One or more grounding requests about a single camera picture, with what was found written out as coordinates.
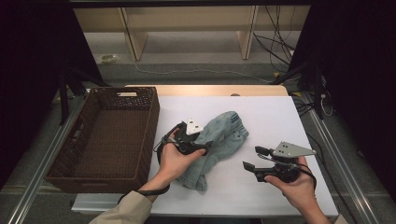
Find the white tabletop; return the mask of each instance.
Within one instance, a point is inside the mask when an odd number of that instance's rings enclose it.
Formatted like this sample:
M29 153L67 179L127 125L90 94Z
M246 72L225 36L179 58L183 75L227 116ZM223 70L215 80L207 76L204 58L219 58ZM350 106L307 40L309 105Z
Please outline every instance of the white tabletop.
M242 161L260 168L273 167L260 159L255 146L276 148L289 142L310 148L292 99L288 96L162 96L155 144L182 120L192 117L205 126L217 115L236 111L249 131L249 137L230 158L218 162L205 175L208 190L200 192L184 188L174 181L167 193L158 197L151 214L156 216L187 217L279 217L299 216L281 191L270 184L257 182L246 171ZM306 157L317 178L316 195L319 206L328 217L338 215L332 196L314 156ZM149 178L158 171L157 156L153 153ZM79 194L72 210L83 213L102 212L115 206L120 196L115 194Z

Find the wicker basket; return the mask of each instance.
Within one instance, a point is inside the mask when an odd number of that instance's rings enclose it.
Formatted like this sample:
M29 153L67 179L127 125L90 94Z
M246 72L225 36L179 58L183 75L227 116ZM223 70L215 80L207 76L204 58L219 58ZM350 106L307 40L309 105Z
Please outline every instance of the wicker basket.
M148 181L160 104L148 88L93 88L45 179L67 193L127 193Z

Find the sleeve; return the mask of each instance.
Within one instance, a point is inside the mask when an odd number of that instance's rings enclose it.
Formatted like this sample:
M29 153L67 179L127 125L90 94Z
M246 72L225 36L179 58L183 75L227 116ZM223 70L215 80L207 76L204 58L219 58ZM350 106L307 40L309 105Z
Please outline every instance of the sleeve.
M90 224L142 224L149 217L152 202L145 196L131 191L120 203L105 211Z

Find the crumpled fabric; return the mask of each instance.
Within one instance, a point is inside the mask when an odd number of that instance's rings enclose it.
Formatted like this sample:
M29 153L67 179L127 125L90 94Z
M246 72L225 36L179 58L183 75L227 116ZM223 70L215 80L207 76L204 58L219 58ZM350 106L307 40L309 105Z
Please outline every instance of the crumpled fabric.
M194 141L205 144L213 141L207 155L192 163L177 180L189 189L207 190L205 174L219 161L232 156L248 137L248 130L235 111L228 111L212 119Z

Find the table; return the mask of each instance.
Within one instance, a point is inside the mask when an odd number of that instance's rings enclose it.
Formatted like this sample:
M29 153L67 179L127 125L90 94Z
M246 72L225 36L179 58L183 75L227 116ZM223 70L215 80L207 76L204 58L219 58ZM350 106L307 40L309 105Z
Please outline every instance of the table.
M244 145L229 159L220 161L205 176L208 191L182 187L177 181L160 196L151 210L153 216L182 217L279 217L299 216L275 187L259 183L244 170L242 161L257 167L272 167L256 156L254 147L275 148L280 141L309 147L304 127L292 99L282 86L156 86L160 96L160 118L155 142L180 118L192 116L202 125L213 115L235 110L250 132ZM230 96L238 93L241 96ZM328 217L338 215L315 157L308 165L318 180L318 203ZM158 170L153 154L149 177ZM120 194L79 194L72 210L99 213L116 205Z

